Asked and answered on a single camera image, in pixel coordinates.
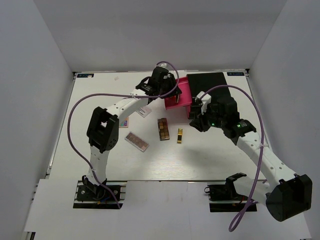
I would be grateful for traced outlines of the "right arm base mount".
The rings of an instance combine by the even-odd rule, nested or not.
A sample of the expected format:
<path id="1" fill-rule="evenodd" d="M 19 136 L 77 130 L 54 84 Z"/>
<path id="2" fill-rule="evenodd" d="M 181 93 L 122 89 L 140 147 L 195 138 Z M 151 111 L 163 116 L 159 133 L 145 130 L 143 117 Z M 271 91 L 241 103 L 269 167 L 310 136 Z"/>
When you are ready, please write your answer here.
<path id="1" fill-rule="evenodd" d="M 246 177 L 244 173 L 236 173 L 226 178 L 222 184 L 208 184 L 204 193 L 208 195 L 209 210 L 211 213 L 238 213 L 247 203 L 247 195 L 236 192 L 234 182 Z"/>

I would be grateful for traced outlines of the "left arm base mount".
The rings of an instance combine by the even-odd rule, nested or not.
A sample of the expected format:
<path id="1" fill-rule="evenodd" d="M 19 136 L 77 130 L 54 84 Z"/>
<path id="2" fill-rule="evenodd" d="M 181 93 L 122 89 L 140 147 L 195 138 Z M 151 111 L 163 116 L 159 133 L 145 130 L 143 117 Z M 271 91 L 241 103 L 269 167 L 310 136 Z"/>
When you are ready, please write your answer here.
<path id="1" fill-rule="evenodd" d="M 77 182 L 73 208 L 74 209 L 98 209 L 98 210 L 119 210 L 126 196 L 126 181 L 107 181 L 106 186 L 113 192 L 112 194 L 104 187 L 99 186 L 95 194 L 89 190 L 81 180 Z"/>

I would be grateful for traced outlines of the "pink drawer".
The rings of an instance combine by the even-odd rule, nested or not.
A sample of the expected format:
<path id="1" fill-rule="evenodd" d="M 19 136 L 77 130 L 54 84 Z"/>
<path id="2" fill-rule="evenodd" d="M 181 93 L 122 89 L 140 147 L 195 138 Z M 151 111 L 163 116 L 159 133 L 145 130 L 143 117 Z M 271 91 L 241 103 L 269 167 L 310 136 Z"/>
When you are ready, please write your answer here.
<path id="1" fill-rule="evenodd" d="M 181 90 L 181 94 L 179 95 L 178 101 L 176 101 L 176 98 L 174 96 L 164 99 L 164 106 L 166 110 L 191 105 L 192 94 L 187 76 L 179 79 L 178 88 Z"/>

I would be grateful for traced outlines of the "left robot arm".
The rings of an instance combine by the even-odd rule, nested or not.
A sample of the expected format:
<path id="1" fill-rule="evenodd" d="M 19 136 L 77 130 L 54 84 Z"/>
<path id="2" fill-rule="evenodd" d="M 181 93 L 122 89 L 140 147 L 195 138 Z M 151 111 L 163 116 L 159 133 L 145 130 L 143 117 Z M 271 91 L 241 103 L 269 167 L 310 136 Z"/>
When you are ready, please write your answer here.
<path id="1" fill-rule="evenodd" d="M 88 193 L 99 200 L 105 196 L 108 156 L 119 139 L 120 123 L 138 109 L 157 98 L 176 97 L 182 93 L 176 86 L 175 76 L 168 69 L 157 66 L 150 77 L 143 79 L 135 89 L 117 103 L 96 107 L 92 113 L 86 135 L 90 145 L 90 167 L 86 178 L 92 184 Z"/>

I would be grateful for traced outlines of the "gold black lipstick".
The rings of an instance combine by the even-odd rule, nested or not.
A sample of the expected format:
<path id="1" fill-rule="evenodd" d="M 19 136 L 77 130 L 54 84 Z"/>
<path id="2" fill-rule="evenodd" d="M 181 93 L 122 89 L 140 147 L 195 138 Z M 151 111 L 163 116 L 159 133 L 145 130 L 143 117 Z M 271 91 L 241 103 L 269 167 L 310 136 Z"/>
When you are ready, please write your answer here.
<path id="1" fill-rule="evenodd" d="M 182 137 L 183 137 L 183 129 L 178 128 L 178 131 L 177 131 L 177 143 L 178 144 L 182 143 Z"/>

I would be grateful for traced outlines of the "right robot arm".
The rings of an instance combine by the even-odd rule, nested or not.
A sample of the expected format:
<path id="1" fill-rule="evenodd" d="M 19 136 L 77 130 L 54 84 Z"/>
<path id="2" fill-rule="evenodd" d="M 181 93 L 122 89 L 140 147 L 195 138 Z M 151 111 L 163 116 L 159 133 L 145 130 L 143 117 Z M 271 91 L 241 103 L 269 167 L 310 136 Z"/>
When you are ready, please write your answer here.
<path id="1" fill-rule="evenodd" d="M 306 174 L 298 175 L 261 143 L 262 137 L 256 128 L 240 118 L 233 97 L 224 96 L 213 101 L 209 94 L 200 92 L 195 102 L 197 109 L 190 126 L 200 132 L 211 127 L 222 129 L 223 134 L 254 162 L 266 178 L 266 183 L 256 183 L 251 194 L 253 179 L 245 173 L 235 173 L 226 178 L 224 194 L 233 200 L 240 196 L 251 197 L 265 205 L 279 222 L 311 208 L 312 180 Z"/>

